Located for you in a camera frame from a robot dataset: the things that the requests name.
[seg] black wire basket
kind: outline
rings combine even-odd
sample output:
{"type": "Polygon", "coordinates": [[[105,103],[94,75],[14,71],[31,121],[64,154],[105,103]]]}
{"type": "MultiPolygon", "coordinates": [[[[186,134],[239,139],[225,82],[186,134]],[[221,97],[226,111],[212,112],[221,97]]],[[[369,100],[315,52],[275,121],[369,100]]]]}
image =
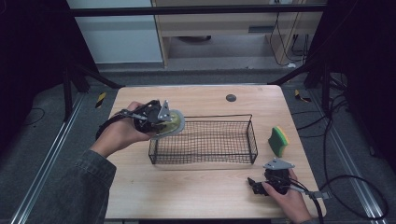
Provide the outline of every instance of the black wire basket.
{"type": "Polygon", "coordinates": [[[258,151],[251,117],[186,117],[181,133],[150,141],[148,156],[152,164],[208,161],[253,164],[258,151]]]}

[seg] small round object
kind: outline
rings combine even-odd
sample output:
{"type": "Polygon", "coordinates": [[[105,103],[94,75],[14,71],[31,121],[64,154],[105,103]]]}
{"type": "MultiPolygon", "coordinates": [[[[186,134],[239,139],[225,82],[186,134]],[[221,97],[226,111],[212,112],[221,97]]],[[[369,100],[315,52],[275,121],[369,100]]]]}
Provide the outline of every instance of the small round object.
{"type": "Polygon", "coordinates": [[[228,94],[228,95],[225,97],[225,99],[226,99],[228,102],[234,102],[234,101],[236,101],[236,96],[235,96],[234,94],[228,94]]]}

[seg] hand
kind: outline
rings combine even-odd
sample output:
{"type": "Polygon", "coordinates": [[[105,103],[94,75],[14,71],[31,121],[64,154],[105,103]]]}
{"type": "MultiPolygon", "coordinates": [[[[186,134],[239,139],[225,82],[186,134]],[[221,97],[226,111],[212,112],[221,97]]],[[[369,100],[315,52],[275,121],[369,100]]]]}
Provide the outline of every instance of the hand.
{"type": "MultiPolygon", "coordinates": [[[[292,169],[289,169],[289,174],[291,179],[297,180],[297,176],[292,169]]],[[[300,192],[289,189],[288,192],[283,195],[279,194],[271,185],[265,182],[262,182],[262,186],[265,188],[267,193],[275,199],[285,215],[293,223],[302,223],[312,219],[308,209],[306,208],[303,195],[300,192]]]]}
{"type": "MultiPolygon", "coordinates": [[[[140,103],[131,102],[127,109],[135,110],[140,103]]],[[[122,150],[132,143],[148,141],[155,133],[141,133],[134,128],[132,119],[120,119],[110,124],[102,132],[100,137],[91,146],[91,150],[99,153],[105,158],[118,150],[122,150]]]]}

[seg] gray floor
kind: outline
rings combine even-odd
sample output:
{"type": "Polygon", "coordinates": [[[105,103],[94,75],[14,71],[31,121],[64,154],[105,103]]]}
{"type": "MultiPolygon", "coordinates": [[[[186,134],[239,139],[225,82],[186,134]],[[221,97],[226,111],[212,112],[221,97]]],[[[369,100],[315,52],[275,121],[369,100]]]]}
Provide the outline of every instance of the gray floor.
{"type": "MultiPolygon", "coordinates": [[[[107,71],[103,75],[128,86],[265,84],[283,77],[291,70],[286,65],[280,66],[275,62],[262,35],[212,36],[209,41],[184,37],[175,38],[172,43],[170,60],[166,68],[144,69],[140,66],[135,70],[119,71],[118,73],[107,71]]],[[[304,75],[301,75],[282,86],[296,127],[303,127],[320,118],[319,106],[315,103],[318,103],[320,99],[317,97],[320,95],[319,87],[308,92],[314,102],[307,103],[294,97],[294,90],[303,87],[303,80],[304,75]]],[[[91,145],[98,125],[109,115],[117,90],[112,90],[90,78],[89,81],[92,84],[90,92],[82,95],[81,109],[47,181],[36,199],[32,215],[40,207],[40,204],[45,203],[47,193],[53,190],[55,183],[64,173],[64,168],[72,164],[78,155],[91,145]],[[101,108],[95,108],[97,97],[103,91],[107,93],[106,99],[101,108]]],[[[339,93],[341,92],[332,91],[332,97],[339,93]]],[[[74,99],[77,99],[78,96],[81,94],[75,94],[74,99]]],[[[2,159],[0,163],[0,181],[2,183],[0,186],[0,220],[12,218],[34,182],[35,175],[46,158],[57,132],[61,129],[64,117],[62,86],[56,86],[37,95],[34,108],[40,109],[33,109],[26,123],[36,122],[21,128],[20,134],[11,144],[12,153],[8,158],[2,159]]],[[[353,161],[352,165],[359,170],[362,177],[374,183],[387,199],[390,211],[384,223],[396,223],[395,174],[384,160],[370,156],[368,145],[357,123],[347,111],[347,106],[334,113],[333,122],[332,131],[340,136],[343,147],[346,148],[347,154],[353,161]]],[[[312,135],[323,133],[325,125],[323,121],[299,131],[306,155],[319,185],[326,182],[323,166],[323,136],[312,137],[312,135]]],[[[348,174],[348,165],[351,165],[343,163],[344,155],[340,154],[336,139],[332,138],[333,133],[328,135],[326,144],[329,177],[348,174]]],[[[332,185],[332,188],[341,199],[345,200],[346,204],[364,214],[361,198],[356,194],[356,186],[350,180],[337,181],[332,185]]],[[[374,197],[378,202],[381,202],[376,194],[374,197]]],[[[348,212],[334,198],[325,201],[325,204],[327,208],[326,223],[372,223],[348,212]]],[[[273,223],[285,222],[285,220],[272,221],[273,223]]]]}

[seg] green sponge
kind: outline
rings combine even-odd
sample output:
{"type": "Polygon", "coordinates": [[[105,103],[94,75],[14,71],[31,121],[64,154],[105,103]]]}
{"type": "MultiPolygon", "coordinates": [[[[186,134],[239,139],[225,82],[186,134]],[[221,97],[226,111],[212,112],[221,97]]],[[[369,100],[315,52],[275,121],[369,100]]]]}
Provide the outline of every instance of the green sponge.
{"type": "Polygon", "coordinates": [[[272,130],[272,134],[268,139],[268,143],[270,144],[275,155],[281,158],[283,155],[283,150],[289,144],[289,139],[285,133],[283,133],[282,129],[279,126],[276,126],[272,130]]]}

